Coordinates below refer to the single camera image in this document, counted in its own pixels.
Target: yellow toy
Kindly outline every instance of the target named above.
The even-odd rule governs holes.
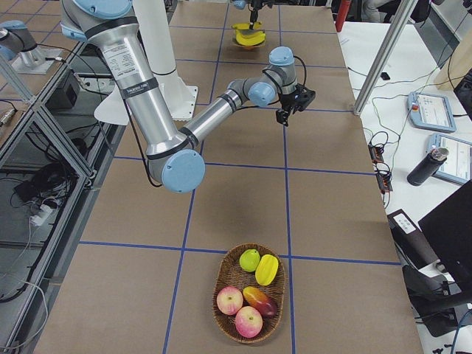
[[[232,28],[235,30],[234,41],[237,45],[245,48],[257,48],[263,46],[266,41],[266,32],[259,29],[262,22],[254,22],[251,29],[250,23],[233,24]]]

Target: wicker basket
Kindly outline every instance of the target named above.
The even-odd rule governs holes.
[[[240,267],[239,257],[247,249],[258,250],[260,256],[263,256],[264,254],[272,254],[279,260],[279,269],[277,270],[274,281],[270,285],[261,286],[257,284],[254,272],[248,273]],[[270,296],[277,304],[277,315],[271,319],[264,318],[263,328],[254,338],[246,338],[241,336],[236,330],[235,316],[225,315],[218,309],[218,306],[216,305],[216,296],[222,288],[225,288],[229,285],[234,286],[241,291],[243,291],[246,286],[254,286]],[[213,292],[213,316],[215,317],[220,329],[229,338],[246,344],[263,341],[274,332],[280,322],[282,317],[284,291],[285,271],[283,268],[283,263],[277,254],[273,253],[273,251],[266,248],[265,246],[255,243],[245,243],[243,245],[236,246],[230,250],[221,261],[220,271],[218,272],[218,278],[216,279],[215,291]]]

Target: red apple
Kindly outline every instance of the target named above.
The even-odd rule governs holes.
[[[262,330],[263,318],[259,311],[252,306],[244,306],[237,312],[235,324],[240,335],[252,338]]]
[[[234,315],[243,307],[243,295],[234,286],[226,286],[216,296],[216,305],[225,315]]]

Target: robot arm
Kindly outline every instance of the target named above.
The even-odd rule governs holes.
[[[43,52],[38,48],[26,25],[17,20],[0,24],[0,55],[7,60],[20,54],[25,66],[34,68],[45,61]]]
[[[137,39],[139,25],[131,2],[93,2],[96,5],[90,6],[90,0],[62,0],[63,32],[100,48],[146,138],[151,176],[173,192],[189,192],[201,183],[205,164],[193,148],[244,102],[265,106],[278,94],[282,103],[278,115],[284,116],[286,124],[290,113],[303,111],[314,99],[314,92],[296,81],[291,50],[280,47],[272,51],[271,64],[260,77],[233,81],[212,104],[177,130]]]

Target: monitor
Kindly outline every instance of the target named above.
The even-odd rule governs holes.
[[[425,239],[454,278],[428,278],[403,267],[410,301],[433,336],[456,330],[472,302],[472,181],[419,221]],[[465,325],[472,324],[467,318]]]

